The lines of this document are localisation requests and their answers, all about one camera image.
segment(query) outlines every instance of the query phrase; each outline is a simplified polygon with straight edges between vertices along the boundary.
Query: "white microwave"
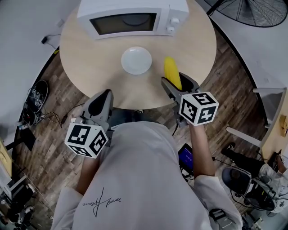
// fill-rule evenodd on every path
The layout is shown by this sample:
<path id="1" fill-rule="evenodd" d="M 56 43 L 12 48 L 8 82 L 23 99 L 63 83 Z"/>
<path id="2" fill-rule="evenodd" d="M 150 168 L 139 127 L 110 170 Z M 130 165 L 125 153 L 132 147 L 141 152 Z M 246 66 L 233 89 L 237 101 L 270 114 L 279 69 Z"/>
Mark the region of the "white microwave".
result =
<path id="1" fill-rule="evenodd" d="M 189 15 L 186 0 L 82 0 L 78 22 L 94 39 L 173 36 Z"/>

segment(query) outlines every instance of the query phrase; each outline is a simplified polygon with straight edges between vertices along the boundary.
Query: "white plate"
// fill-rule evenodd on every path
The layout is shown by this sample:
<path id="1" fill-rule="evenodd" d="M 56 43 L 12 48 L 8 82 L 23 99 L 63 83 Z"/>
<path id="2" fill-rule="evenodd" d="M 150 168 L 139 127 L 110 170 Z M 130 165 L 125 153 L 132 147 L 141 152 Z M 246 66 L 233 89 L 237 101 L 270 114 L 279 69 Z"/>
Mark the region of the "white plate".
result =
<path id="1" fill-rule="evenodd" d="M 152 57 L 148 50 L 135 46 L 127 49 L 121 57 L 121 64 L 125 71 L 133 75 L 145 73 L 152 64 Z"/>

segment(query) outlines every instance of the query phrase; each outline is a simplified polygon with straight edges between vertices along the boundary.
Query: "wooden floor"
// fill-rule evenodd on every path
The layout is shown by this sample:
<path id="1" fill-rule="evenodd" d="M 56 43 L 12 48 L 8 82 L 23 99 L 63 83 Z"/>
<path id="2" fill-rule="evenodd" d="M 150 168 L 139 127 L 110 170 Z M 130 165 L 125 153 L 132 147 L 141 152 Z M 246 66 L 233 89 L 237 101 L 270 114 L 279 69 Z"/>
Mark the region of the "wooden floor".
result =
<path id="1" fill-rule="evenodd" d="M 257 148 L 226 132 L 230 126 L 252 137 L 262 139 L 266 133 L 260 103 L 252 92 L 252 84 L 239 60 L 225 40 L 216 31 L 217 54 L 215 64 L 201 85 L 203 91 L 210 91 L 219 102 L 219 109 L 213 123 L 206 125 L 211 153 L 217 159 L 230 163 L 220 154 L 221 149 L 230 141 L 236 142 L 236 151 L 247 156 L 257 157 Z M 84 103 L 88 98 L 83 95 L 66 76 L 57 55 L 42 76 L 49 83 L 50 94 L 45 103 L 46 112 L 55 112 L 60 119 L 75 105 Z M 36 207 L 33 224 L 39 229 L 50 229 L 57 199 L 64 186 L 75 186 L 79 178 L 83 158 L 72 153 L 64 144 L 64 139 L 72 117 L 79 115 L 81 106 L 74 109 L 67 122 L 60 128 L 48 120 L 32 127 L 36 139 L 30 152 L 24 145 L 17 147 L 17 165 L 38 189 L 32 203 Z M 146 111 L 158 122 L 167 126 L 171 132 L 175 129 L 175 119 L 171 106 Z M 178 129 L 175 133 L 178 149 L 184 144 L 191 145 L 188 128 Z M 215 162 L 217 176 L 225 167 Z M 245 211 L 236 204 L 241 213 Z"/>

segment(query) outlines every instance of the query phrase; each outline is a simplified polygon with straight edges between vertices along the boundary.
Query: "black and white pattern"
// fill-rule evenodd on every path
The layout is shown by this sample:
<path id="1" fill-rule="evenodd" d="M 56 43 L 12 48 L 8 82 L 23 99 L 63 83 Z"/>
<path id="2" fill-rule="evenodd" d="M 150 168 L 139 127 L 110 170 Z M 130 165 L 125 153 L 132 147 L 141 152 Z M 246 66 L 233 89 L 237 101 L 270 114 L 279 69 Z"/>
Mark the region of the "black and white pattern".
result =
<path id="1" fill-rule="evenodd" d="M 82 155 L 82 156 L 90 156 L 89 152 L 87 152 L 86 149 L 81 148 L 81 147 L 77 147 L 77 146 L 70 146 L 70 148 L 72 148 L 77 154 Z"/>
<path id="2" fill-rule="evenodd" d="M 197 107 L 192 105 L 189 101 L 183 99 L 181 115 L 184 116 L 187 120 L 194 123 L 196 113 L 197 113 Z"/>
<path id="3" fill-rule="evenodd" d="M 215 113 L 215 110 L 216 106 L 202 109 L 199 116 L 198 124 L 211 121 Z"/>
<path id="4" fill-rule="evenodd" d="M 196 99 L 196 101 L 199 102 L 200 105 L 208 105 L 213 104 L 216 101 L 214 101 L 207 93 L 197 93 L 192 94 L 192 96 Z"/>
<path id="5" fill-rule="evenodd" d="M 90 126 L 75 125 L 70 134 L 68 142 L 78 145 L 85 145 L 90 128 Z"/>
<path id="6" fill-rule="evenodd" d="M 102 149 L 102 147 L 106 144 L 106 137 L 104 136 L 102 130 L 97 134 L 97 136 L 94 138 L 94 140 L 92 141 L 92 143 L 89 145 L 89 148 L 95 153 L 95 155 L 97 156 L 97 154 L 100 152 L 100 150 Z"/>

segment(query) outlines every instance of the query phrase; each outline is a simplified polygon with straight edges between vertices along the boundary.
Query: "fan grille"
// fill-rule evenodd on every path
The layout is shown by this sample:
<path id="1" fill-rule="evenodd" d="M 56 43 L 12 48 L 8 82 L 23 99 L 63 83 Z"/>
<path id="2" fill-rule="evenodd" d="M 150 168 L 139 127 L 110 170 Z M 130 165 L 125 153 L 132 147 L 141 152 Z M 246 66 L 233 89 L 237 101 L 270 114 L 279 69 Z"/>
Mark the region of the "fan grille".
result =
<path id="1" fill-rule="evenodd" d="M 205 0 L 213 6 L 217 0 Z M 221 14 L 255 27 L 274 27 L 287 16 L 283 0 L 224 0 L 217 8 Z"/>

